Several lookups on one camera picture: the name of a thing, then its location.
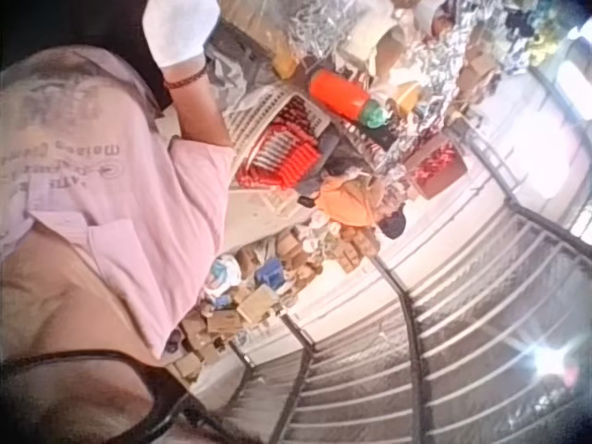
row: window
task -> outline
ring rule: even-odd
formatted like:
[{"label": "window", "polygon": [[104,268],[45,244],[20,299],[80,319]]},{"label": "window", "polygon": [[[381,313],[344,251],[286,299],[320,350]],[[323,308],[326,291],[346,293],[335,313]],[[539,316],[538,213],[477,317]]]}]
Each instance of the window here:
[{"label": "window", "polygon": [[[590,25],[590,33],[592,34],[592,25]],[[592,84],[574,62],[566,60],[561,63],[557,73],[557,83],[581,118],[592,119]]]}]

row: plastic bag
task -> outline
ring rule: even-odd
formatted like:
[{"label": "plastic bag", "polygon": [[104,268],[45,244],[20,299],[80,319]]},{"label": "plastic bag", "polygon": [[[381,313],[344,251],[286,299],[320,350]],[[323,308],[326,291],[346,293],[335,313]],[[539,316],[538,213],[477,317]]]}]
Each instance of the plastic bag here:
[{"label": "plastic bag", "polygon": [[276,0],[276,20],[283,25],[293,53],[325,58],[345,42],[365,11],[359,0]]}]

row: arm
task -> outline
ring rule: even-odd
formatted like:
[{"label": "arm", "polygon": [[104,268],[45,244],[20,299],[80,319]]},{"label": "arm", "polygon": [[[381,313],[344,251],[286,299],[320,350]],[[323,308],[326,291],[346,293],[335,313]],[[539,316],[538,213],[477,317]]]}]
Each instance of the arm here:
[{"label": "arm", "polygon": [[[162,68],[166,81],[187,79],[199,72],[205,64],[204,55],[198,55],[171,67]],[[230,146],[226,125],[217,109],[207,76],[181,88],[170,90],[177,109],[181,136],[188,141],[205,142],[218,146]]]},{"label": "arm", "polygon": [[[156,65],[169,83],[187,80],[205,64],[204,45],[220,16],[216,0],[148,0],[142,26]],[[206,76],[170,89],[184,139],[230,146]]]}]

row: person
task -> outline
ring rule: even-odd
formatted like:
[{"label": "person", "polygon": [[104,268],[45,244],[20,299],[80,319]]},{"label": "person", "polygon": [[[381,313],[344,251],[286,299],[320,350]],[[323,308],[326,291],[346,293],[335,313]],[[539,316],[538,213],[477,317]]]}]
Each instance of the person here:
[{"label": "person", "polygon": [[159,368],[222,244],[234,153],[204,75],[218,16],[216,0],[145,8],[179,116],[170,144],[142,78],[105,49],[2,72],[2,402],[17,442],[258,442]]},{"label": "person", "polygon": [[384,181],[350,166],[339,176],[325,174],[316,196],[301,196],[299,204],[316,207],[335,222],[349,227],[377,226],[397,239],[405,230],[403,204],[387,191]]}]

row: bright light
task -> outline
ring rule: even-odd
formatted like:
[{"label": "bright light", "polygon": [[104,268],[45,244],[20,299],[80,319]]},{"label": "bright light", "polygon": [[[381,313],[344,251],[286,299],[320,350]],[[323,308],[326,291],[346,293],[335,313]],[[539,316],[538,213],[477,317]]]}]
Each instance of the bright light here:
[{"label": "bright light", "polygon": [[567,33],[567,38],[569,40],[579,39],[580,38],[580,29],[577,26],[571,28],[570,31]]},{"label": "bright light", "polygon": [[580,36],[592,43],[592,18],[589,18],[580,30]]},{"label": "bright light", "polygon": [[565,354],[565,350],[553,350],[546,347],[535,349],[536,373],[539,376],[562,376],[565,372]]},{"label": "bright light", "polygon": [[[592,42],[592,23],[589,28],[590,42]],[[565,60],[561,63],[557,73],[557,82],[582,119],[592,119],[592,84],[582,71],[574,65],[574,62]]]},{"label": "bright light", "polygon": [[567,180],[570,164],[559,122],[541,114],[524,116],[515,126],[514,150],[526,181],[545,199],[551,199]]}]

